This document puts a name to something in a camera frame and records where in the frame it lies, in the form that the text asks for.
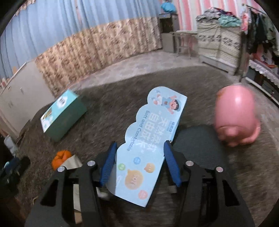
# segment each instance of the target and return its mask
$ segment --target orange plush toy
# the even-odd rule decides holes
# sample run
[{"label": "orange plush toy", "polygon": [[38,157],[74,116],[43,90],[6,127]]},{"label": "orange plush toy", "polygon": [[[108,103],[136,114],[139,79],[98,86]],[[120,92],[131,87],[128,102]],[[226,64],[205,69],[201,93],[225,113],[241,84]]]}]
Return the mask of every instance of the orange plush toy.
[{"label": "orange plush toy", "polygon": [[72,157],[70,151],[67,150],[58,151],[55,158],[51,162],[52,168],[54,170],[57,170],[57,168],[61,166],[70,157]]}]

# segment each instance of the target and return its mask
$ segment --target beige patterned curtain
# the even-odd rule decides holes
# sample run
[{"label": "beige patterned curtain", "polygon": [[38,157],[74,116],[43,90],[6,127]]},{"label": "beige patterned curtain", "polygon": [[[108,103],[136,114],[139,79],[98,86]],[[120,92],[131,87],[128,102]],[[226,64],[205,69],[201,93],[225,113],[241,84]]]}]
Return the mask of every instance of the beige patterned curtain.
[{"label": "beige patterned curtain", "polygon": [[57,96],[80,78],[132,55],[161,47],[156,17],[126,19],[67,37],[40,54],[35,62]]},{"label": "beige patterned curtain", "polygon": [[29,6],[30,4],[34,4],[36,2],[36,0],[27,0],[25,3],[23,3],[23,5],[16,11],[16,13],[14,14],[14,16],[17,16],[19,14],[20,11],[22,10],[26,10],[27,6]]}]

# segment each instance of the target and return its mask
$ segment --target blue curtain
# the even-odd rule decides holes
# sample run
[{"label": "blue curtain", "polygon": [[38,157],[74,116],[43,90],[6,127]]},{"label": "blue curtain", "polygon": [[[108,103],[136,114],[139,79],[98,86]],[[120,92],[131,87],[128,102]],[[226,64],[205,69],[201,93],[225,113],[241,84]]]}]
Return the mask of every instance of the blue curtain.
[{"label": "blue curtain", "polygon": [[12,18],[0,38],[0,78],[84,29],[160,13],[159,0],[37,0]]}]

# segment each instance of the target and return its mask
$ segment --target white container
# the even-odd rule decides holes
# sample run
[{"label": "white container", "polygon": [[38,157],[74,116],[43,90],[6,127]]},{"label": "white container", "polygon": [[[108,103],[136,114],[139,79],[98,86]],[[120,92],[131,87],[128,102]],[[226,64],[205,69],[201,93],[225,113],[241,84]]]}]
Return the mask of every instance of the white container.
[{"label": "white container", "polygon": [[10,136],[6,136],[6,138],[4,139],[4,144],[10,150],[11,154],[15,157],[16,153],[18,151],[18,147],[13,142],[13,140],[12,140],[12,138]]}]

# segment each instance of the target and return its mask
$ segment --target table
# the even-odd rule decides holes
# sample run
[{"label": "table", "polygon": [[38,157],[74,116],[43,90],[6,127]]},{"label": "table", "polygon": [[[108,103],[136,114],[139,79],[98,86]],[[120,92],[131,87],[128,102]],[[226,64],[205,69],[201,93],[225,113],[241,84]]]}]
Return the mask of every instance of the table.
[{"label": "table", "polygon": [[178,30],[174,33],[176,52],[177,54],[183,53],[184,50],[188,50],[188,55],[191,58],[191,52],[193,51],[193,44],[196,39],[197,31]]}]

